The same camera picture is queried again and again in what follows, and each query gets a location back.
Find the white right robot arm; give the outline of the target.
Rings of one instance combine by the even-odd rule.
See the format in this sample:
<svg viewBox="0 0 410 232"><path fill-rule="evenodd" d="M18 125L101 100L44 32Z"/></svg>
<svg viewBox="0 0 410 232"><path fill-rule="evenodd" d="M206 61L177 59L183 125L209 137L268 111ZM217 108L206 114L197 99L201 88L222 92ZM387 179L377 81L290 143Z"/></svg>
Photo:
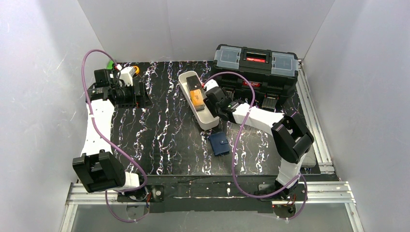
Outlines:
<svg viewBox="0 0 410 232"><path fill-rule="evenodd" d="M232 100L220 87L207 87L204 102L212 116L218 116L240 127L247 125L262 130L274 139L276 150L281 157L274 192L258 191L253 195L244 192L244 195L259 199L288 197L298 184L302 162L314 142L314 136L298 113L274 113L251 106L242 100Z"/></svg>

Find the blue leather card holder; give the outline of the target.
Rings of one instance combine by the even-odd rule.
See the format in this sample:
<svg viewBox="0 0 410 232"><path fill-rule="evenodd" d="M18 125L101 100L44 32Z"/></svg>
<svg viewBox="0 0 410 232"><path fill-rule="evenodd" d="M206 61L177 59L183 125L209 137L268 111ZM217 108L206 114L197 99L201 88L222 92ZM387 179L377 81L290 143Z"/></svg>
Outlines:
<svg viewBox="0 0 410 232"><path fill-rule="evenodd" d="M226 133L217 132L209 135L209 141L214 156L224 156L230 153L230 145Z"/></svg>

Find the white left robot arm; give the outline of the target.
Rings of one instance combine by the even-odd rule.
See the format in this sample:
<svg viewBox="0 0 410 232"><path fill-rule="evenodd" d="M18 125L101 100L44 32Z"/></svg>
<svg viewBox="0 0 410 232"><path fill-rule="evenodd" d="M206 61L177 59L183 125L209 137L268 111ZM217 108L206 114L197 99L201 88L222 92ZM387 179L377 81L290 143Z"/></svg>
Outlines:
<svg viewBox="0 0 410 232"><path fill-rule="evenodd" d="M87 88L87 133L80 157L72 165L87 192L131 191L140 187L138 174L130 173L113 154L111 142L112 117L116 108L135 109L151 105L143 82L133 79L136 66L121 71L94 71L95 82Z"/></svg>

